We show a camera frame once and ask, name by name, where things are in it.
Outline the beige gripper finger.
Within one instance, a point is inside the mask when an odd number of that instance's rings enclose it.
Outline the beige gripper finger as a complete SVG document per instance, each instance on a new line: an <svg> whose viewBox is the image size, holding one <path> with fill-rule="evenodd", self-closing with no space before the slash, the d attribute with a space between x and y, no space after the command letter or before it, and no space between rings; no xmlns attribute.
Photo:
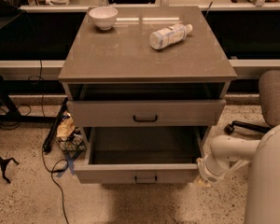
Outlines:
<svg viewBox="0 0 280 224"><path fill-rule="evenodd" d="M208 182L203 180L199 175L194 179L193 183L198 187L203 187L203 188L209 187Z"/></svg>

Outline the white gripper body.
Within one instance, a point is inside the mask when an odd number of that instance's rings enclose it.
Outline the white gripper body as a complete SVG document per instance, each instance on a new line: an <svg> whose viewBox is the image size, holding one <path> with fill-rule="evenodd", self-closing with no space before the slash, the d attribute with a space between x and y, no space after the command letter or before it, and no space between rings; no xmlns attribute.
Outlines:
<svg viewBox="0 0 280 224"><path fill-rule="evenodd" d="M230 170L230 163L216 158L213 154L197 159L198 170L201 178L210 183L221 181Z"/></svg>

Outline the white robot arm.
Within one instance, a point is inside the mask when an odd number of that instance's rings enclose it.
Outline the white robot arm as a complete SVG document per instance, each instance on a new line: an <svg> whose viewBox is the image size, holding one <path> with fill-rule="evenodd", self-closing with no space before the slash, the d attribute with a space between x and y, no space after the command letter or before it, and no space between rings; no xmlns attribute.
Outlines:
<svg viewBox="0 0 280 224"><path fill-rule="evenodd" d="M197 160L201 179L209 183L248 163L244 224L280 224L280 125L260 140L220 135L211 143L210 153Z"/></svg>

